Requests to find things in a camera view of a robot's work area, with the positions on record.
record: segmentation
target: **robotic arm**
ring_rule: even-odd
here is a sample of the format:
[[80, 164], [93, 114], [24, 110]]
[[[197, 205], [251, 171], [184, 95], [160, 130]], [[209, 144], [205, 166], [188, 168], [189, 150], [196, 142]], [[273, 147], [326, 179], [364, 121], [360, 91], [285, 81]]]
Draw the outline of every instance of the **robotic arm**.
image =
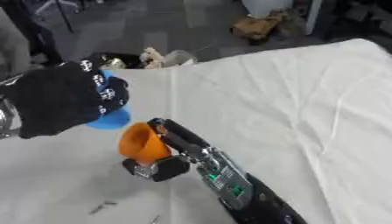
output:
[[196, 165], [204, 183], [239, 224], [306, 224], [307, 222], [263, 182], [243, 171], [223, 151], [170, 119], [148, 122], [165, 144], [178, 152], [143, 166], [133, 159], [123, 165], [133, 175], [154, 181], [174, 178]]

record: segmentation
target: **orange plastic cup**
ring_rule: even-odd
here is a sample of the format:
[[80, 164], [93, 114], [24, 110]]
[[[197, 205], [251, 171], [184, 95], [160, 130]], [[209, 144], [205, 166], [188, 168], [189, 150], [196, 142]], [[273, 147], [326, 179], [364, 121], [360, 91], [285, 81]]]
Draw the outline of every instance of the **orange plastic cup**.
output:
[[160, 158], [168, 158], [172, 155], [146, 122], [135, 123], [122, 134], [119, 152], [142, 165], [151, 165]]

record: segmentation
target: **white cloth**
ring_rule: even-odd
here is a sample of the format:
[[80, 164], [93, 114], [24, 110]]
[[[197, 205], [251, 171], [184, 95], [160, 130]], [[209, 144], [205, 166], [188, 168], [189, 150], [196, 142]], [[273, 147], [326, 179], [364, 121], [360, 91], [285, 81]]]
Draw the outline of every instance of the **white cloth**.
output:
[[[392, 59], [361, 39], [197, 66], [116, 71], [134, 122], [172, 118], [227, 152], [309, 223], [392, 223]], [[234, 223], [195, 172], [131, 177], [122, 130], [0, 142], [0, 223]], [[106, 206], [89, 214], [104, 200]]]

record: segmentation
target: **gloved hand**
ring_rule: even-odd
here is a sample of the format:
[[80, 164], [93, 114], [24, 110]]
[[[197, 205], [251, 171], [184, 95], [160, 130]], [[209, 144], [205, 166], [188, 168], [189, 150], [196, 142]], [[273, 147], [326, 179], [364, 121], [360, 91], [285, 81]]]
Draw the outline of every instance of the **gloved hand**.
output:
[[107, 81], [99, 70], [101, 63], [66, 62], [25, 73], [13, 85], [2, 87], [19, 113], [20, 137], [57, 135], [125, 105], [129, 99], [125, 80], [112, 77], [104, 93], [97, 91]]

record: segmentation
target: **gray floor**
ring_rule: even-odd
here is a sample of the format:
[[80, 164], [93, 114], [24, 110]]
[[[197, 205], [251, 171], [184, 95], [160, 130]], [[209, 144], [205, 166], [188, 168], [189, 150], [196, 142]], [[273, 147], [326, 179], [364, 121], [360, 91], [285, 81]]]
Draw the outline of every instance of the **gray floor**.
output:
[[315, 38], [272, 38], [260, 46], [229, 33], [229, 27], [247, 12], [232, 0], [107, 0], [79, 14], [68, 13], [75, 33], [67, 31], [55, 10], [44, 24], [53, 30], [66, 60], [93, 52], [139, 54], [152, 46], [165, 54], [182, 49], [200, 61], [241, 53], [318, 44]]

